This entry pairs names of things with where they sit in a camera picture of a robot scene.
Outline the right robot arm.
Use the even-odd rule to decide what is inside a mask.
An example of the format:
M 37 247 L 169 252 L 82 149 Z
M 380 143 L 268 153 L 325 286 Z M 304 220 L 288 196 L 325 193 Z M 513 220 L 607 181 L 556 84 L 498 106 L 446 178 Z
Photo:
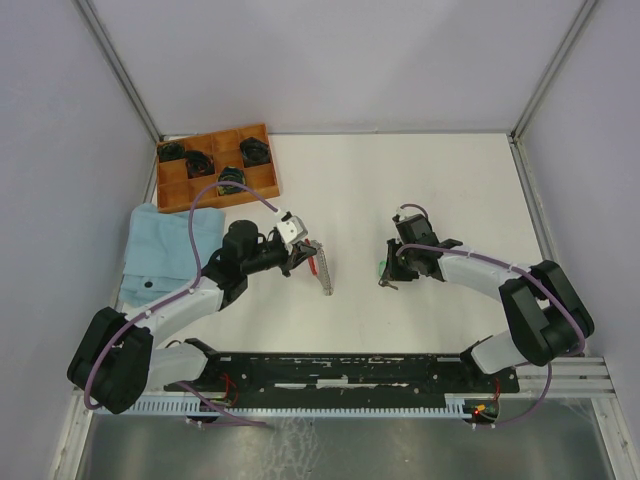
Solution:
M 462 285 L 501 303 L 507 329 L 461 354 L 460 382 L 481 391 L 495 373 L 524 364 L 543 367 L 583 352 L 595 324 L 561 266 L 551 260 L 513 264 L 477 253 L 455 239 L 438 239 L 423 213 L 392 218 L 379 284 L 394 287 L 419 277 Z

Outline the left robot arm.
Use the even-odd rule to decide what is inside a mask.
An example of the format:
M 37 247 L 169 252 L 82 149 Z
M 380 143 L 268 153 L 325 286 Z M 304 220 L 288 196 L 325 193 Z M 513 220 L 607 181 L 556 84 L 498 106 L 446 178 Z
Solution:
M 129 314 L 99 310 L 71 359 L 68 380 L 84 392 L 89 408 L 113 414 L 128 410 L 147 391 L 180 381 L 212 389 L 221 366 L 211 348 L 198 340 L 171 348 L 164 342 L 230 306 L 246 291 L 250 275 L 277 268 L 288 277 L 317 253 L 296 217 L 278 223 L 267 236 L 251 221 L 233 222 L 221 247 L 185 286 Z

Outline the green tag key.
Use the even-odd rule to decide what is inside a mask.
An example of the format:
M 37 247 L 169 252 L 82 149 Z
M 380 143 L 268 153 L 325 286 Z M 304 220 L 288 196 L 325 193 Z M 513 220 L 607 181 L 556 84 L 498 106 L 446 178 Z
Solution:
M 381 261 L 378 265 L 378 273 L 378 285 L 380 287 L 398 290 L 398 287 L 395 285 L 395 267 L 391 261 Z

